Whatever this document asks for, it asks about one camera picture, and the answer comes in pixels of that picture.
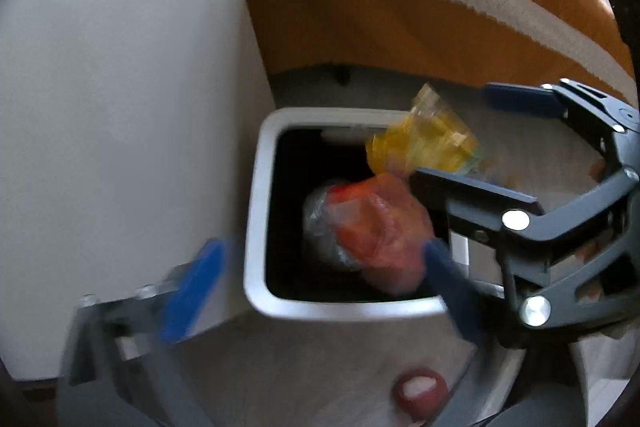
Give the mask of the orange snack bag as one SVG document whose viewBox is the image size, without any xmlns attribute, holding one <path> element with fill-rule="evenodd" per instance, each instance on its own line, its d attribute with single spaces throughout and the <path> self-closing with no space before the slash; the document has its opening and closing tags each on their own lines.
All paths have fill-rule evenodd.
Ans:
<svg viewBox="0 0 640 427">
<path fill-rule="evenodd" d="M 431 218 L 408 183 L 388 173 L 311 194 L 304 233 L 323 261 L 360 272 L 392 296 L 409 295 L 422 284 L 423 248 L 435 237 Z"/>
</svg>

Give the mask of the white desk side panel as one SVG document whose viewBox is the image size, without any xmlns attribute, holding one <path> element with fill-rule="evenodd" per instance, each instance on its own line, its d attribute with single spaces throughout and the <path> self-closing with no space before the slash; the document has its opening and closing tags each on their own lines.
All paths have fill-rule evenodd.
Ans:
<svg viewBox="0 0 640 427">
<path fill-rule="evenodd" d="M 245 0 L 1 0 L 1 356 L 58 375 L 85 295 L 230 244 L 198 331 L 247 308 L 248 192 L 274 107 Z"/>
</svg>

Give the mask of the yellow snack bag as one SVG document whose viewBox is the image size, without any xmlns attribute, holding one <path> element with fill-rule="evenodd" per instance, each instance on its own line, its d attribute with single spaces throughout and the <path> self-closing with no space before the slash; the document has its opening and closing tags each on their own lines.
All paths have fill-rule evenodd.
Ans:
<svg viewBox="0 0 640 427">
<path fill-rule="evenodd" d="M 428 83 L 406 116 L 371 136 L 366 151 L 374 174 L 398 176 L 421 168 L 467 174 L 483 160 L 477 137 Z"/>
</svg>

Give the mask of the white trash bin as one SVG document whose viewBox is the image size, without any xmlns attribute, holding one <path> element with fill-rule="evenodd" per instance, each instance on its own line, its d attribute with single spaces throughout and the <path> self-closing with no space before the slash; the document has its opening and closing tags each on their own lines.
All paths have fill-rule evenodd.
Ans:
<svg viewBox="0 0 640 427">
<path fill-rule="evenodd" d="M 376 179 L 371 136 L 388 109 L 279 109 L 262 124 L 248 212 L 244 291 L 281 320 L 370 322 L 442 315 L 418 281 L 418 221 L 407 187 Z"/>
</svg>

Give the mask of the orange bed cover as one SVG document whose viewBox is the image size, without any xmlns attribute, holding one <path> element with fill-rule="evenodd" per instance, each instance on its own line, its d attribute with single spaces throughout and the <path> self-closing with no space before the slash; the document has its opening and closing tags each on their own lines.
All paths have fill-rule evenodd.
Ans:
<svg viewBox="0 0 640 427">
<path fill-rule="evenodd" d="M 267 72 L 319 64 L 384 68 L 482 87 L 537 86 L 568 78 L 595 84 L 575 65 L 498 25 L 440 0 L 247 0 Z"/>
</svg>

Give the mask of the red slipper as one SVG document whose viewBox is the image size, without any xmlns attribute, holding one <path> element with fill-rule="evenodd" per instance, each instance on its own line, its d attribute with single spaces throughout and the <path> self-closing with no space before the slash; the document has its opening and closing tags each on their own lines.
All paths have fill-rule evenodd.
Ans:
<svg viewBox="0 0 640 427">
<path fill-rule="evenodd" d="M 392 397 L 398 410 L 413 421 L 430 421 L 448 401 L 449 389 L 442 375 L 418 367 L 396 379 Z"/>
</svg>

